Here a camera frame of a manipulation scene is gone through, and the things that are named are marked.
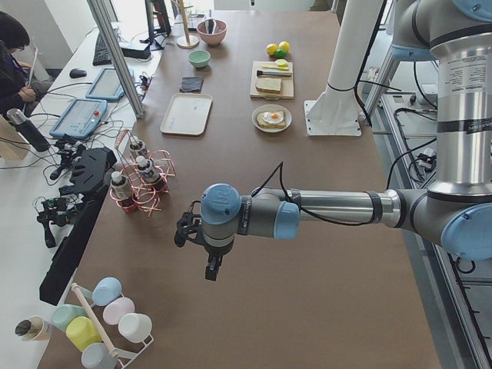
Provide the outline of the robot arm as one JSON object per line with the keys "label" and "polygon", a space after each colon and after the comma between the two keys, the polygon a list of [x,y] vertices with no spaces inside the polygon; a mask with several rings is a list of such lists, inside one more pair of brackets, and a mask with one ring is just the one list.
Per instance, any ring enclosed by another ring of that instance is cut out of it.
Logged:
{"label": "robot arm", "polygon": [[425,189],[303,191],[266,185],[250,195],[213,184],[192,221],[215,280],[238,234],[292,239],[301,220],[403,228],[460,258],[491,256],[491,3],[399,1],[393,55],[437,60],[437,166]]}

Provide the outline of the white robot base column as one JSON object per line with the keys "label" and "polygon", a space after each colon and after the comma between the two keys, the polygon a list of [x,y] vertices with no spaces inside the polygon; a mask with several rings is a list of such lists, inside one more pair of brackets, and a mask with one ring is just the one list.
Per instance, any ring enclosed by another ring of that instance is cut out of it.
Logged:
{"label": "white robot base column", "polygon": [[310,136],[359,136],[362,111],[357,85],[378,32],[385,1],[346,3],[327,85],[317,98],[304,103]]}

